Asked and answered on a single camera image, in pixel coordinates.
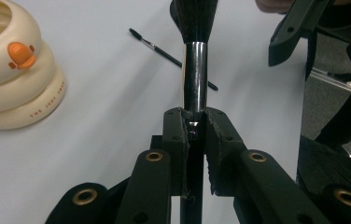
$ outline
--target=silver ferrule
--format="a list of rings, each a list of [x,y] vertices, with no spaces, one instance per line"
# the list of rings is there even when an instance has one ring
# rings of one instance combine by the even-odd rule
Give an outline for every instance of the silver ferrule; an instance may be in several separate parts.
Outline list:
[[[189,122],[199,122],[207,100],[207,43],[185,44],[183,74],[183,103]]]

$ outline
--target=black bristles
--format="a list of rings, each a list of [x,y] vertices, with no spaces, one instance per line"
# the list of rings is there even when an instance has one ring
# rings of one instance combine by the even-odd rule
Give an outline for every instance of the black bristles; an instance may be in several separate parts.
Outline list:
[[[130,31],[130,33],[132,33],[132,35],[134,35],[134,37],[137,38],[138,40],[142,40],[142,39],[143,39],[143,37],[142,37],[140,34],[138,34],[134,29],[130,28],[129,31]]]
[[[175,0],[179,30],[184,43],[208,42],[218,0]]]

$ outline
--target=table surface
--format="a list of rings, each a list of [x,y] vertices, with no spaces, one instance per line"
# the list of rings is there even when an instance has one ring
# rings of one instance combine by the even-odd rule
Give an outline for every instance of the table surface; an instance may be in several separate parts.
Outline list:
[[[17,0],[38,22],[66,75],[66,93],[47,118],[0,131],[0,223],[44,223],[60,198],[85,182],[107,188],[130,176],[162,115],[181,106],[181,69],[129,33],[134,28],[182,61],[170,1]],[[268,67],[282,16],[253,0],[219,1],[208,42],[208,106],[224,111],[250,149],[274,156],[294,178],[301,129],[306,43]],[[172,223],[178,223],[173,199]],[[204,184],[204,223],[237,223],[232,199]]]

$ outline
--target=cartoon face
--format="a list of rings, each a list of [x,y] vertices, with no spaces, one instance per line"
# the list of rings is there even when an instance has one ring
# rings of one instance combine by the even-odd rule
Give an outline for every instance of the cartoon face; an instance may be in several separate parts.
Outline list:
[[[11,69],[26,69],[30,68],[35,63],[35,51],[33,45],[30,48],[19,42],[10,43],[7,46],[7,52],[9,57],[12,59],[13,63],[9,63]]]

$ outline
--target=human hand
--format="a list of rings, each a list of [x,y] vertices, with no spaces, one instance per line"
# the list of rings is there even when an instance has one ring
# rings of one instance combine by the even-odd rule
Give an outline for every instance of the human hand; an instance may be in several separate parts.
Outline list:
[[[258,8],[263,12],[287,12],[293,0],[255,0]],[[336,0],[334,5],[351,4],[351,0]]]

